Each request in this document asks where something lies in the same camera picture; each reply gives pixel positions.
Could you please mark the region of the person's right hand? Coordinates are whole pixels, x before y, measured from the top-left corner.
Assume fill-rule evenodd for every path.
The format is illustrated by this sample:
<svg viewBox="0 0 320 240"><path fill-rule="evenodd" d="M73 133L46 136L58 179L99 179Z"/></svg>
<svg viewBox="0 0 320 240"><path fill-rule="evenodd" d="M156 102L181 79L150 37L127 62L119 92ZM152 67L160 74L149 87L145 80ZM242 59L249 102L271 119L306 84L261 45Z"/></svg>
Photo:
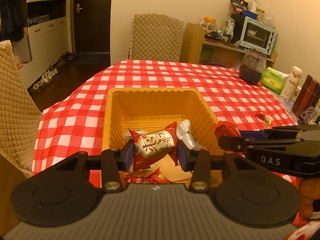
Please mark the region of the person's right hand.
<svg viewBox="0 0 320 240"><path fill-rule="evenodd" d="M308 220L313 213L313 202L320 197L320 179L297 178L297 186L300 190L302 203L298 212L301 221Z"/></svg>

